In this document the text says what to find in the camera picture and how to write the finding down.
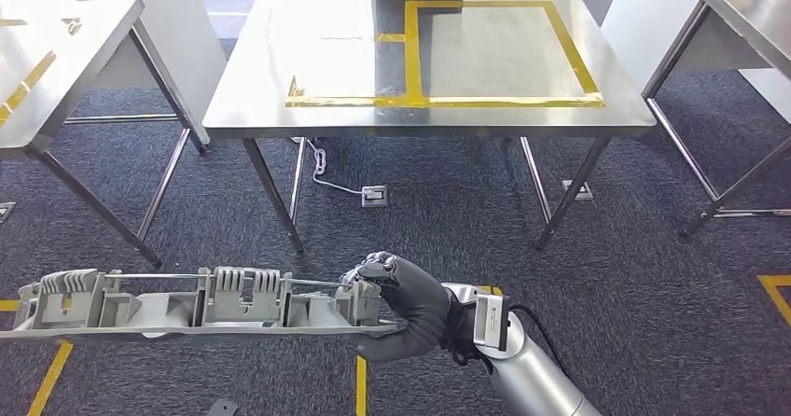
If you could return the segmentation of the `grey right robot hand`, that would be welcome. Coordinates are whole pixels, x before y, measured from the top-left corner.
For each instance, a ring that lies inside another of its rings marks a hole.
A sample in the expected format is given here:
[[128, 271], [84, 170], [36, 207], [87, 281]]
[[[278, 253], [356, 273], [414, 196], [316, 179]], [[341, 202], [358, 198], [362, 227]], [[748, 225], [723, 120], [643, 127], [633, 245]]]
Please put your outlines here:
[[388, 252], [368, 255], [347, 271], [345, 282], [377, 284], [380, 296], [405, 325], [381, 337], [349, 338], [355, 354], [373, 363], [388, 362], [433, 351], [444, 335], [451, 309], [450, 291], [428, 272], [404, 257]]

